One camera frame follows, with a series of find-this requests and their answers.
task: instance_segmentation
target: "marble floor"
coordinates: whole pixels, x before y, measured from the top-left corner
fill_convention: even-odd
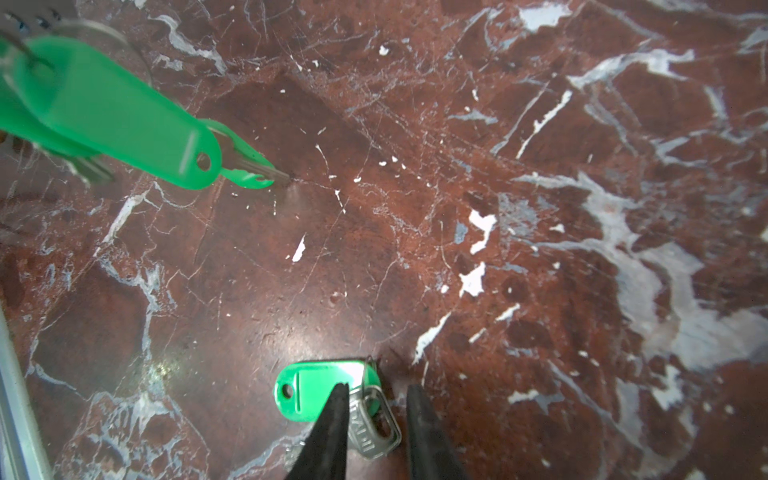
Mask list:
[[[368,355],[476,479],[768,477],[764,1],[78,10],[295,181],[89,187],[6,149],[3,307],[59,478],[282,478],[308,429],[277,373]]]

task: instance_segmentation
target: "green key tag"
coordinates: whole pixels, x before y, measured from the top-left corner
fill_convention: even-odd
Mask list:
[[[277,376],[274,395],[280,413],[294,422],[314,422],[322,412],[337,383],[349,385],[349,391],[363,391],[367,386],[381,387],[373,365],[362,360],[334,362],[299,362],[288,365]],[[379,403],[370,405],[371,416]]]
[[[109,57],[51,35],[27,46],[45,62],[16,52],[4,76],[47,129],[180,187],[205,188],[219,176],[221,149],[208,127]]]

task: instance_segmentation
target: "key ring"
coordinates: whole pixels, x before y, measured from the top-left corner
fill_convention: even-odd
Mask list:
[[[63,19],[55,27],[53,27],[51,34],[74,38],[78,33],[84,30],[95,31],[103,35],[107,35],[109,38],[116,40],[122,48],[133,52],[141,60],[141,64],[147,70],[147,84],[150,86],[150,88],[154,88],[154,77],[152,76],[152,70],[150,69],[149,63],[147,63],[147,59],[144,58],[136,45],[131,43],[131,41],[128,40],[125,35],[121,34],[114,28],[108,25],[104,25],[103,23],[94,22],[93,20],[86,20],[83,18],[77,18],[75,20]]]
[[[49,68],[53,68],[53,65],[48,63],[44,58],[40,58],[35,53],[30,50],[30,48],[21,40],[16,38],[14,35],[11,35],[5,31],[0,30],[0,37],[2,37],[3,40],[7,41],[9,44],[13,45],[16,50],[19,50],[21,53],[27,56],[27,59],[30,61],[30,63],[42,63],[43,65],[48,66]]]

